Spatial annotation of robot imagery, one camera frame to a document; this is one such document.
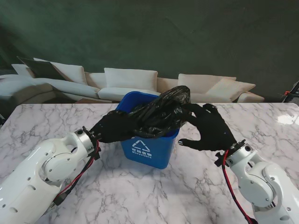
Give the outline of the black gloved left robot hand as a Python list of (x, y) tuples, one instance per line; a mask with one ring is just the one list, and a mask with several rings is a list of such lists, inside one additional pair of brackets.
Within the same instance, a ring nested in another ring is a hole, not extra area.
[(126, 112), (113, 110), (107, 113), (90, 130), (95, 140), (102, 143), (124, 141), (135, 136), (137, 121)]

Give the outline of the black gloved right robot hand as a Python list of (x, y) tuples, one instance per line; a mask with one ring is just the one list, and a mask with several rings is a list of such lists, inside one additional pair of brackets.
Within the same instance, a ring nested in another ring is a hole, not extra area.
[(180, 139), (179, 145), (198, 151), (225, 151), (237, 142), (216, 106), (185, 104), (182, 107), (181, 119), (197, 128), (200, 140)]

